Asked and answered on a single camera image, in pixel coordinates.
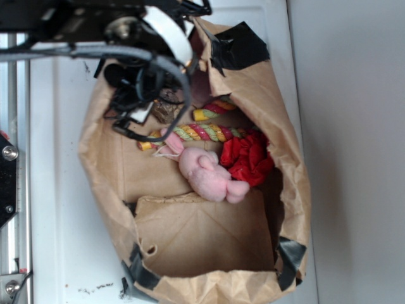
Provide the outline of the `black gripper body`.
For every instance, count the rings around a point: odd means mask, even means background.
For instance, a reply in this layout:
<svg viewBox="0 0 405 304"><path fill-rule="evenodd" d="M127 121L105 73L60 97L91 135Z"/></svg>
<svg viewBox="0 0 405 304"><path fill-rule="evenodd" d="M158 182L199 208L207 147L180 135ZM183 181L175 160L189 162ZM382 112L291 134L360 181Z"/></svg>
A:
<svg viewBox="0 0 405 304"><path fill-rule="evenodd" d="M184 108L170 125L175 125L191 103L189 66L195 61L183 19L164 12L148 12L144 18L121 17L105 30L110 47L128 47L132 55L119 54L116 63L103 68L109 86L115 88L109 111L115 127L144 124L162 89L181 89Z"/></svg>

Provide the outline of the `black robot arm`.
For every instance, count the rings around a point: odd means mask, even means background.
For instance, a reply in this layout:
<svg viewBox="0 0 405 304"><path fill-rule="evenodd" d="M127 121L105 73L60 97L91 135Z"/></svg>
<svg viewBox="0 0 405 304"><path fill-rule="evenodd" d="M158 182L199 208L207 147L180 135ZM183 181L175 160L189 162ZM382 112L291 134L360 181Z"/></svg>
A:
<svg viewBox="0 0 405 304"><path fill-rule="evenodd" d="M208 1L2 1L1 32L26 39L2 48L1 61L99 58L117 126L143 124L165 91L180 89L175 124L190 107L196 62L186 23L211 12Z"/></svg>

